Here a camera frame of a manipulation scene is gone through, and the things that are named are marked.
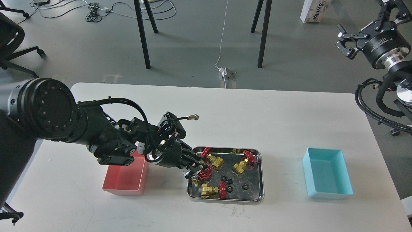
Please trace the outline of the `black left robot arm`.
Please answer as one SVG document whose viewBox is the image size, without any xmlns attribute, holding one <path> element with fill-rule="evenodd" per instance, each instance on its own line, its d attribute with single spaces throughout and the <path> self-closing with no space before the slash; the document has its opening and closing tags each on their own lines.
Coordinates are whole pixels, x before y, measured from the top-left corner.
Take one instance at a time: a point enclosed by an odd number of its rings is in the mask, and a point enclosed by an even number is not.
<svg viewBox="0 0 412 232">
<path fill-rule="evenodd" d="M 6 202 L 39 139 L 83 144 L 101 165 L 129 166 L 138 150 L 147 162 L 184 170 L 191 178 L 208 165 L 182 141 L 181 119 L 166 112 L 148 122 L 132 100 L 108 97 L 76 102 L 71 90 L 52 78 L 1 85 L 1 219 L 16 223 L 23 213 Z"/>
</svg>

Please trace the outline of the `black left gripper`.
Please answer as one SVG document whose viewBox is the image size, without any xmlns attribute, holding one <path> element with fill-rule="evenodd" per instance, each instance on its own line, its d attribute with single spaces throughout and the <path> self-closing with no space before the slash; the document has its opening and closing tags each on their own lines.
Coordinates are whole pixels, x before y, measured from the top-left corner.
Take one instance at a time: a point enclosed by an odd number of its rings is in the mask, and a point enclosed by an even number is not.
<svg viewBox="0 0 412 232">
<path fill-rule="evenodd" d="M 167 168 L 184 169 L 183 175 L 186 179 L 190 179 L 209 168 L 203 157 L 193 152 L 192 148 L 181 140 L 174 141 L 170 150 L 166 152 L 161 152 L 158 149 L 153 149 L 153 152 L 146 155 L 147 162 Z"/>
</svg>

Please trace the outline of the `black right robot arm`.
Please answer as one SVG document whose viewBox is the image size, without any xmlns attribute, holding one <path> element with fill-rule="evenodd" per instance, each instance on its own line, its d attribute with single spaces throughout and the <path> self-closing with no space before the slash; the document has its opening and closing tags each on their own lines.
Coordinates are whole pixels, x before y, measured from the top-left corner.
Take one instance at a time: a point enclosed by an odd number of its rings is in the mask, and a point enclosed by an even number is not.
<svg viewBox="0 0 412 232">
<path fill-rule="evenodd" d="M 378 114 L 362 98 L 362 90 L 374 85 L 378 88 L 376 104 L 382 112 L 411 120 L 411 61 L 406 59 L 411 54 L 411 45 L 397 30 L 398 25 L 411 21 L 411 13 L 401 0 L 380 0 L 378 3 L 381 9 L 377 19 L 358 33 L 348 33 L 342 25 L 337 25 L 340 33 L 336 46 L 349 59 L 362 52 L 372 68 L 387 70 L 382 81 L 369 78 L 358 85 L 356 104 L 378 124 L 391 127 L 392 135 L 398 135 L 400 131 L 411 134 L 411 125 Z"/>
</svg>

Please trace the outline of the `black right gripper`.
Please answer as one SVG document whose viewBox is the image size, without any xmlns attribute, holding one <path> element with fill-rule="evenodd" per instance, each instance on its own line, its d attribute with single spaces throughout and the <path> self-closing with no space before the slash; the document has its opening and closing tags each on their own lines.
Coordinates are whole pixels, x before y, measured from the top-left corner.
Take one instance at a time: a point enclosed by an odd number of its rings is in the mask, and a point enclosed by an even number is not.
<svg viewBox="0 0 412 232">
<path fill-rule="evenodd" d="M 402 0 L 377 0 L 381 9 L 377 20 L 362 29 L 362 33 L 348 33 L 341 24 L 335 45 L 349 59 L 354 59 L 362 50 L 368 62 L 374 69 L 384 69 L 385 54 L 394 50 L 406 57 L 411 51 L 411 45 L 397 30 L 397 25 L 411 21 L 411 12 Z M 395 21 L 390 21 L 391 11 L 398 9 Z M 355 47 L 347 47 L 347 43 L 355 43 Z"/>
</svg>

